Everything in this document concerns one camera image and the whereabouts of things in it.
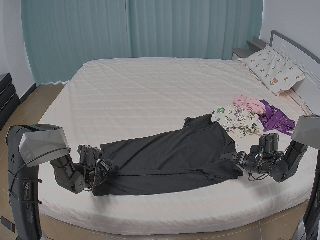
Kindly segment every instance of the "curtain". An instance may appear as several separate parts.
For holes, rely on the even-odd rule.
[[[37,85],[70,80],[91,60],[130,57],[126,0],[22,0],[21,16]]]
[[[259,36],[263,0],[22,0],[36,84],[86,62],[125,57],[232,58]]]

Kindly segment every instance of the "floor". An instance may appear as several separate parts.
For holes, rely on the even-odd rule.
[[[8,203],[8,148],[5,141],[6,134],[11,125],[37,124],[63,87],[64,85],[62,83],[39,86],[26,101],[15,110],[4,128],[0,131],[0,215],[12,222],[13,216]],[[298,206],[281,211],[246,226],[220,232],[196,234],[114,235],[72,226],[45,215],[40,215],[40,220],[42,230],[46,232],[47,238],[53,240],[277,240],[279,238],[289,240],[296,229],[300,217],[304,214],[307,205],[308,201],[306,200]],[[2,240],[14,240],[16,238],[16,234],[3,225],[0,225],[0,236]]]

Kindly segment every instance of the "headboard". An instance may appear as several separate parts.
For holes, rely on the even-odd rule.
[[[292,89],[312,113],[320,115],[320,58],[275,30],[271,31],[270,47],[286,59],[295,61],[305,72],[306,78],[297,82]]]

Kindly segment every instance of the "floral pillow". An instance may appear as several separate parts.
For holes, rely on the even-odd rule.
[[[302,70],[292,60],[285,59],[269,46],[241,62],[277,96],[305,78]]]

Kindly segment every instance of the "pink cloth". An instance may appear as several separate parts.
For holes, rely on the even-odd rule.
[[[266,113],[266,107],[256,98],[247,99],[243,95],[237,95],[234,97],[233,105],[237,107],[237,110],[240,109],[248,110],[251,113],[256,113],[258,115],[262,115]]]

